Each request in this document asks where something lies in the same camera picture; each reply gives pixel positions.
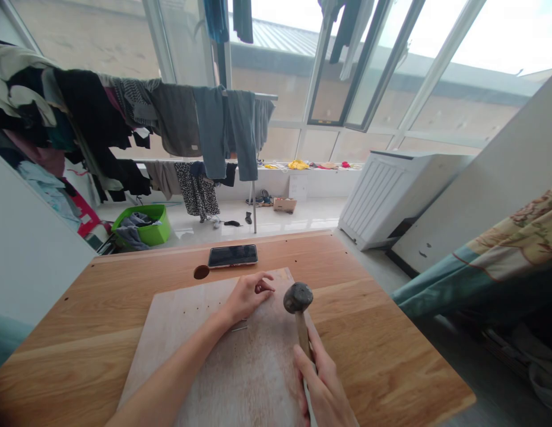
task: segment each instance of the sky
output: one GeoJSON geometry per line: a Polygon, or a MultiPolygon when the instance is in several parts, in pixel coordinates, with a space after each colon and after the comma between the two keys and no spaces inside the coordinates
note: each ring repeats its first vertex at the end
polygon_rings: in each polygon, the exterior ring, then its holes
{"type": "MultiPolygon", "coordinates": [[[[410,3],[395,0],[381,46],[395,43],[410,3]]],[[[410,52],[435,57],[465,3],[426,0],[410,37],[410,52]]],[[[322,24],[318,0],[252,0],[252,17],[317,33],[322,24]]],[[[552,0],[487,0],[452,62],[521,75],[552,68],[552,0]]]]}

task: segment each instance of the wooden table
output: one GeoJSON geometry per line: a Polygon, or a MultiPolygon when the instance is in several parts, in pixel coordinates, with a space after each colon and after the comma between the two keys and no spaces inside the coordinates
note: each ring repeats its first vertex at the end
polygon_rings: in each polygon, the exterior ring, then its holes
{"type": "Polygon", "coordinates": [[[115,412],[153,295],[289,267],[361,427],[435,425],[475,396],[330,231],[255,243],[255,266],[194,269],[212,245],[96,257],[0,369],[0,425],[102,425],[115,412]]]}

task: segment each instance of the wooden hammer handle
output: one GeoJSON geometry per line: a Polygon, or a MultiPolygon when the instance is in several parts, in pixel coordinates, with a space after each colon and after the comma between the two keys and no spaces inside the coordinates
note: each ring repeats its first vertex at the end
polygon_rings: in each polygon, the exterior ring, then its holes
{"type": "Polygon", "coordinates": [[[312,352],[310,351],[310,339],[307,335],[306,318],[303,312],[296,311],[296,325],[298,326],[298,338],[300,347],[304,350],[306,356],[313,362],[312,352]]]}

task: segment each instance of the floral curtain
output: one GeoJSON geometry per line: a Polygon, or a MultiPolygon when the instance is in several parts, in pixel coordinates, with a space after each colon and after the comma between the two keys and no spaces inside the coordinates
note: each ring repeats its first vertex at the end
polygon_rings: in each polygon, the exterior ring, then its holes
{"type": "Polygon", "coordinates": [[[483,301],[497,283],[552,263],[552,188],[418,275],[392,297],[411,318],[483,301]]]}

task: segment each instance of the floor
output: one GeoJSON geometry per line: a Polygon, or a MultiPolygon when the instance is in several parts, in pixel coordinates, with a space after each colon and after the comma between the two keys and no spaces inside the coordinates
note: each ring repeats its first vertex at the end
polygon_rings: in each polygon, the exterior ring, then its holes
{"type": "MultiPolygon", "coordinates": [[[[299,202],[294,214],[274,212],[272,208],[258,208],[257,235],[276,235],[294,232],[332,229],[343,244],[372,275],[387,293],[409,281],[408,276],[395,266],[379,250],[359,252],[352,240],[337,228],[346,197],[326,197],[299,202]]],[[[245,223],[250,206],[244,202],[219,201],[220,219],[235,220],[242,227],[222,225],[214,229],[212,223],[199,223],[189,216],[185,206],[167,208],[172,234],[166,244],[158,247],[174,247],[201,243],[216,243],[254,237],[253,226],[245,223]]],[[[108,204],[98,209],[101,219],[114,221],[129,205],[108,204]]],[[[477,397],[475,405],[451,420],[444,427],[527,427],[552,426],[552,412],[535,396],[531,388],[509,368],[483,349],[464,332],[453,327],[444,317],[416,322],[426,338],[468,383],[477,397]]]]}

